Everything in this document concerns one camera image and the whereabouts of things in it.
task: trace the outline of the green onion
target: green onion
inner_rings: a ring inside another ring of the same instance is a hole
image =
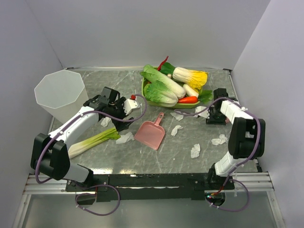
[[[115,127],[110,128],[104,132],[101,132],[91,138],[83,140],[81,142],[75,143],[71,145],[70,149],[68,150],[69,158],[74,158],[81,153],[87,151],[88,149],[108,140],[108,139],[119,139],[120,135],[118,134]]]

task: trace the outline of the carrot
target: carrot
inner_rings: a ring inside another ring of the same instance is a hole
[[[196,96],[188,96],[188,97],[179,99],[178,103],[193,104],[193,103],[197,103],[197,102],[198,102],[198,98]]]

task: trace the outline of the white wall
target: white wall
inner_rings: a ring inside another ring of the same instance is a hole
[[[304,1],[272,0],[232,71],[242,104],[266,121],[262,168],[287,226],[304,224]]]
[[[35,102],[34,87],[62,69],[24,0],[0,1],[0,223],[11,227],[30,170],[35,136],[50,115]]]
[[[26,0],[64,67],[232,69],[269,0]]]

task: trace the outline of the green tray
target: green tray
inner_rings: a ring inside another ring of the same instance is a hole
[[[144,77],[142,78],[142,95],[145,97],[144,93],[143,93],[143,88],[148,84],[148,80],[145,79]],[[159,103],[155,103],[153,101],[147,101],[149,105],[151,106],[157,106],[157,107],[164,107],[162,105],[160,105]],[[169,107],[169,108],[194,108],[195,106],[197,106],[200,102],[198,101],[197,103],[193,103],[193,104],[182,104],[182,103],[177,103],[175,106],[173,107]]]

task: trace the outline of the red chili pepper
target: red chili pepper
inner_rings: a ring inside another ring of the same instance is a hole
[[[163,65],[165,62],[167,62],[168,58],[169,58],[169,56],[167,56],[166,59],[165,59],[164,61],[161,62],[161,64],[160,64],[160,65],[158,66],[158,68],[157,68],[158,71],[161,70],[162,65]]]
[[[183,103],[183,104],[194,104],[198,102],[198,98],[196,96],[187,96],[182,99],[179,99],[178,103]]]

